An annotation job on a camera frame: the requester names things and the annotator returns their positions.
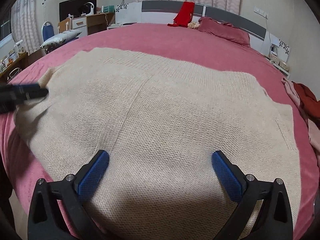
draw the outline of wall socket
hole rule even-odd
[[[257,6],[254,6],[254,10],[253,10],[255,13],[261,15],[262,17],[268,19],[269,18],[269,13],[258,8]]]

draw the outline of gray headboard panel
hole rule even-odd
[[[178,13],[183,2],[180,1],[165,1],[165,0],[153,0],[142,2],[142,12],[170,12]],[[202,16],[203,5],[196,4],[194,10],[194,16]],[[227,12],[211,6],[206,6],[205,16],[211,17],[212,19],[219,22],[229,22],[234,26],[241,28],[259,38],[264,40],[266,35],[266,29],[246,18],[243,18],[234,13]]]

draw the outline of black monitor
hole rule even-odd
[[[97,13],[97,0],[68,0],[59,3],[60,21],[65,20],[69,14],[75,17],[80,16],[79,8],[87,2],[92,2],[94,5],[93,12]]]

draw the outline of blue gripper pad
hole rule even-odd
[[[106,151],[100,151],[100,156],[96,160],[92,159],[92,161],[94,161],[94,163],[90,162],[86,164],[91,167],[86,171],[83,179],[77,184],[76,192],[81,202],[87,201],[93,196],[100,179],[108,167],[109,154]]]
[[[231,171],[230,167],[225,163],[223,158],[219,155],[220,151],[215,151],[212,154],[212,167],[220,181],[229,195],[229,198],[237,203],[240,203],[243,197],[243,189],[241,183]]]

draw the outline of pink bedsheet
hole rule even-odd
[[[301,170],[301,203],[294,239],[299,239],[304,234],[312,222],[313,199],[318,189],[317,160],[309,143],[307,126],[281,83],[282,74],[263,56],[251,48],[193,29],[160,24],[134,24],[66,44],[22,71],[13,83],[36,82],[49,67],[64,63],[81,50],[90,51],[95,47],[140,51],[194,62],[216,70],[247,72],[256,77],[275,102],[291,105]],[[18,199],[28,213],[37,179],[52,180],[17,134],[12,113],[0,116],[0,128],[0,151],[4,166]]]

